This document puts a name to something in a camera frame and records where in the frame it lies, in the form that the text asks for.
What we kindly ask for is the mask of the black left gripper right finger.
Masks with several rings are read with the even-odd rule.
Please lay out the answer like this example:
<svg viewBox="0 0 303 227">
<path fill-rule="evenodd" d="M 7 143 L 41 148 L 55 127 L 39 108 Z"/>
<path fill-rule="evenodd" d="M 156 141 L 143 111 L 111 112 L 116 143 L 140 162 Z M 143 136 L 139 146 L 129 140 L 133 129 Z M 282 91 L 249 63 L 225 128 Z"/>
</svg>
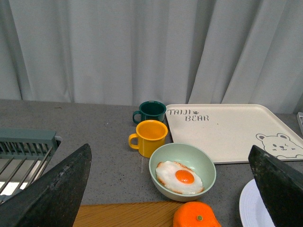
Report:
<svg viewBox="0 0 303 227">
<path fill-rule="evenodd" d="M 249 164 L 263 203 L 276 227 L 303 225 L 303 174 L 253 145 Z"/>
</svg>

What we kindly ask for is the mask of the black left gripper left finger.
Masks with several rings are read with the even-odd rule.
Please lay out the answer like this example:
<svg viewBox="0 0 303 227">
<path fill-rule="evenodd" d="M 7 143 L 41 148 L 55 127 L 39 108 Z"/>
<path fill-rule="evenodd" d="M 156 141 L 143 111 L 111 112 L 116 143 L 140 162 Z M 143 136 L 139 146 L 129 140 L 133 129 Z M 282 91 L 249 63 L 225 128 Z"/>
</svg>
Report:
<svg viewBox="0 0 303 227">
<path fill-rule="evenodd" d="M 2 227 L 71 227 L 77 216 L 91 167 L 84 144 L 23 191 L 0 206 Z"/>
</svg>

